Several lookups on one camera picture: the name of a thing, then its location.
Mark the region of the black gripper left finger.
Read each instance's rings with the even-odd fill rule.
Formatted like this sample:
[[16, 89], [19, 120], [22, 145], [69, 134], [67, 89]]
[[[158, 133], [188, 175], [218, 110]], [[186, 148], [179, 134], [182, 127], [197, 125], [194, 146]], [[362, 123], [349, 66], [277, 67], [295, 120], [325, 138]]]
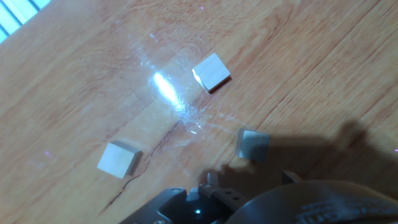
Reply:
[[207, 198], [215, 199], [234, 212], [249, 202], [247, 197], [233, 189], [222, 189], [219, 186], [216, 172], [207, 173], [206, 183], [198, 187], [198, 193]]

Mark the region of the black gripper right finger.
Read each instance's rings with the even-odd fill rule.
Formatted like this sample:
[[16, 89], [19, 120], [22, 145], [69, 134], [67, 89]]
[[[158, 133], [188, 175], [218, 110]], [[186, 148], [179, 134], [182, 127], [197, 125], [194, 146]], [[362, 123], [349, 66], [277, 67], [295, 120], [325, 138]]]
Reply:
[[302, 179], [295, 173], [291, 171], [283, 171], [282, 173], [282, 183], [283, 184], [295, 184], [301, 182]]

